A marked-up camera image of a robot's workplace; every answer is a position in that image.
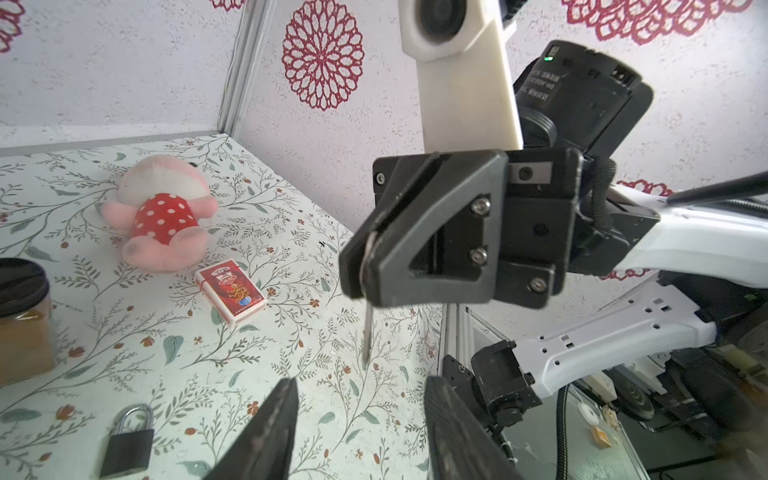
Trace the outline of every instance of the metal screw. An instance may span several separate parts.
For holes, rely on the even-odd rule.
[[[530,180],[533,177],[533,170],[530,167],[523,167],[518,172],[518,177],[523,181]]]
[[[472,210],[472,213],[475,215],[484,217],[491,211],[491,201],[485,197],[475,198],[469,206],[469,209]]]
[[[528,288],[536,293],[544,293],[547,291],[547,282],[543,278],[536,277],[528,284]]]
[[[469,259],[475,265],[485,265],[488,262],[488,252],[483,247],[473,248],[469,251]]]

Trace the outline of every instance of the pink plush toy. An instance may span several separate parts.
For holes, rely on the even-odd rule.
[[[198,218],[218,208],[205,177],[192,165],[167,155],[152,155],[120,180],[116,201],[101,215],[113,227],[133,229],[123,259],[151,272],[174,272],[205,257],[207,233]]]

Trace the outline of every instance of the black padlock body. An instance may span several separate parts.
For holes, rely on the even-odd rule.
[[[154,430],[121,433],[109,438],[100,478],[117,478],[149,467]]]

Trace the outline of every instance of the floral tablecloth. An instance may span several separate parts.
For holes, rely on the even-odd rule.
[[[220,203],[201,221],[207,257],[175,274],[121,262],[127,236],[98,213],[150,154],[197,164]],[[204,477],[277,380],[293,376],[301,404],[291,478],[424,478],[422,386],[441,309],[377,312],[364,368],[364,305],[342,295],[336,265],[349,237],[224,134],[3,158],[0,254],[46,269],[58,365],[0,389],[0,477],[97,478],[118,413],[139,402],[154,412],[153,455],[129,478]],[[270,300],[236,329],[192,278],[229,257]]]

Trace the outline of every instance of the padlock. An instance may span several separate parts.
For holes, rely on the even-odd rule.
[[[123,433],[125,419],[133,412],[142,411],[146,415],[144,429]],[[142,472],[149,467],[152,454],[152,409],[141,404],[130,407],[118,421],[114,435],[109,438],[104,463],[101,464],[100,478],[117,478],[131,473]]]

